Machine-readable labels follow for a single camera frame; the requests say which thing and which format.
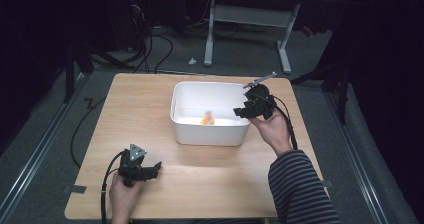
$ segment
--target white plastic bin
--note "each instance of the white plastic bin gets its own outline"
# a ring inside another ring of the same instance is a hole
[[[175,86],[171,119],[177,142],[190,145],[238,146],[243,143],[250,122],[234,114],[233,108],[247,101],[242,84],[180,82]],[[202,125],[210,111],[214,125]]]

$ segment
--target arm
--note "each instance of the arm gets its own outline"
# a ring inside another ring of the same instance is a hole
[[[268,181],[281,223],[340,223],[309,158],[292,150],[287,124],[277,110],[265,120],[249,119],[277,155]]]
[[[141,187],[144,182],[137,181],[133,187],[124,185],[124,178],[114,173],[112,186],[109,190],[112,203],[112,224],[128,224],[131,211],[137,204]]]

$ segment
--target striped shirt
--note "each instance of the striped shirt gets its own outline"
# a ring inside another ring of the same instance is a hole
[[[280,223],[340,223],[303,151],[293,150],[278,157],[271,164],[268,182]]]

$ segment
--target hand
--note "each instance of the hand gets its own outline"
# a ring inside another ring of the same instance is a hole
[[[265,121],[250,118],[249,121],[259,130],[262,139],[268,143],[277,156],[292,150],[289,131],[283,115],[274,108],[272,116]]]
[[[128,223],[130,213],[137,204],[141,187],[144,182],[137,181],[133,187],[124,185],[124,178],[117,172],[114,173],[112,186],[109,190],[110,201],[112,203],[113,224]]]

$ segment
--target gray carpet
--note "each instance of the gray carpet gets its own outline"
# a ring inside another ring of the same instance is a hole
[[[276,71],[279,77],[294,79],[312,71],[319,60],[331,33],[318,34],[311,38],[294,32],[287,46],[293,72],[282,74],[278,53],[273,40],[279,29],[253,33],[237,32],[231,38],[215,39],[214,64],[203,66],[205,33],[177,34],[172,31],[163,35],[173,43],[171,55],[160,65],[161,72],[178,71],[211,75],[261,76]],[[231,34],[231,31],[217,34]],[[148,65],[153,69],[170,50],[170,44],[162,38],[153,38],[152,53]],[[118,58],[127,57],[125,52],[112,52]],[[191,66],[188,61],[194,58],[198,62]],[[93,103],[106,96],[113,76],[123,72],[109,65],[96,65],[95,72],[82,80],[87,80],[75,97],[62,124],[53,138],[52,145],[38,168],[28,188],[8,219],[7,223],[100,223],[100,221],[71,221],[64,217],[69,198],[63,192],[65,185],[74,183],[78,169],[70,156],[70,143],[75,128],[89,110],[88,101]],[[333,186],[329,188],[330,197],[340,215],[342,223],[375,223],[366,199],[353,172],[345,148],[345,139],[340,132],[334,110],[328,104],[325,95],[317,85],[311,82],[294,86],[306,128],[310,135],[323,176]],[[50,121],[62,106],[65,90],[64,74],[55,82],[53,88],[34,108],[30,120],[15,138],[7,152],[1,156],[0,197],[4,200],[12,188],[20,171],[24,168],[31,153],[43,137]],[[402,193],[378,153],[366,123],[357,106],[352,88],[349,90],[349,102],[346,120],[349,134],[363,161],[367,174],[384,207],[388,223],[417,223]],[[81,162],[90,142],[102,105],[98,106],[81,125],[75,136],[74,150],[76,159]]]

